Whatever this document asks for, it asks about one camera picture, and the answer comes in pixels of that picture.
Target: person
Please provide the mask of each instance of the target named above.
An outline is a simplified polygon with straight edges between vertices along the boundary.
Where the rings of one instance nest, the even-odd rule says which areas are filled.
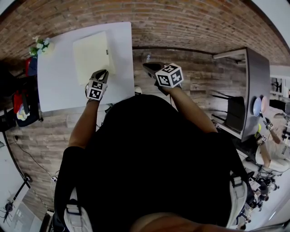
[[[269,188],[263,181],[263,179],[256,179],[256,182],[260,184],[259,188],[255,191],[255,194],[259,196],[261,201],[269,200]]]
[[[281,97],[281,100],[270,100],[269,105],[278,110],[282,110],[284,113],[275,114],[274,118],[289,118],[290,117],[290,99]]]
[[[247,223],[251,223],[251,208],[246,203],[243,209],[241,210],[240,214],[236,218],[237,229],[245,230]]]
[[[178,111],[139,94],[115,104],[97,131],[100,102],[88,101],[55,189],[66,227],[83,214],[92,231],[228,231],[230,172],[247,182],[237,151],[181,88],[163,90]]]
[[[273,140],[264,142],[263,137],[258,134],[256,138],[257,146],[253,146],[256,151],[254,161],[263,165],[267,169],[266,171],[274,170],[283,173],[290,168],[290,148],[274,132],[274,127],[268,118],[266,118],[264,123],[266,129],[270,131]],[[247,159],[243,161],[243,165],[253,171],[258,171],[259,169],[258,166]]]

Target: white flower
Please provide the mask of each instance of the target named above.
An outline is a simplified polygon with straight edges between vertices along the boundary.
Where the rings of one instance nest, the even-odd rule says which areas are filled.
[[[42,43],[38,43],[38,44],[36,45],[36,47],[39,48],[39,49],[42,49],[42,48],[44,47],[44,45],[43,45]]]
[[[32,37],[32,39],[35,39],[35,42],[37,42],[39,37],[40,37],[40,35],[37,35],[35,37]]]
[[[44,41],[44,45],[48,45],[49,44],[49,41],[50,41],[50,39],[49,38],[46,38],[45,41]]]

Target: backpack strap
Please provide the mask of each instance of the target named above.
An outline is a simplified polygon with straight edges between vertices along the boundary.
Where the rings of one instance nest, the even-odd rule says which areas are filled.
[[[235,175],[230,171],[230,195],[232,202],[232,209],[229,220],[227,222],[227,228],[229,228],[240,214],[247,199],[247,185],[240,176]]]
[[[86,210],[79,206],[77,189],[71,193],[69,204],[64,211],[64,222],[70,232],[92,232],[92,225]]]

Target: white table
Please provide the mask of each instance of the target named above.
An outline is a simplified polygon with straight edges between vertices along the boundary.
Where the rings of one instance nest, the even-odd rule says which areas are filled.
[[[102,24],[58,35],[51,39],[54,51],[38,57],[38,91],[42,112],[85,106],[84,86],[79,85],[73,42],[106,31],[116,75],[108,79],[101,104],[117,103],[134,96],[131,23]]]

